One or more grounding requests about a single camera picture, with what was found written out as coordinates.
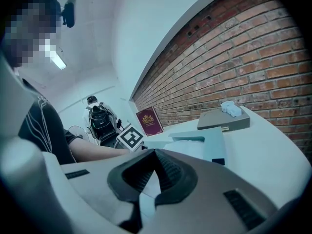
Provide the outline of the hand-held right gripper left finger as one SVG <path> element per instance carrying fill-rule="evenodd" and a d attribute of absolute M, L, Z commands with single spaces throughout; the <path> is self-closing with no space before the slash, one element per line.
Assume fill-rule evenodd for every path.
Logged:
<path fill-rule="evenodd" d="M 144 189 L 154 172 L 153 149 L 101 161 L 62 166 L 78 196 L 76 233 L 155 234 L 154 199 Z"/>

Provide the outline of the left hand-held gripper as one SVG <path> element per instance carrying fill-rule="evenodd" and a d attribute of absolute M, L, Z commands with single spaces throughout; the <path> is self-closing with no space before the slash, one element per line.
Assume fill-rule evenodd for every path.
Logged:
<path fill-rule="evenodd" d="M 138 152 L 147 147 L 144 145 L 143 134 L 132 124 L 128 124 L 125 128 L 117 130 L 115 149 L 125 149 L 129 152 Z"/>

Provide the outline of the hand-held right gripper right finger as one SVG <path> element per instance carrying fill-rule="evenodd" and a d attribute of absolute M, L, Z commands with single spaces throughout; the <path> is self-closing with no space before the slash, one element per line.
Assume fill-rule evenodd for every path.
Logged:
<path fill-rule="evenodd" d="M 277 208 L 260 190 L 226 167 L 155 150 L 161 193 L 156 234 L 246 234 L 262 229 Z"/>

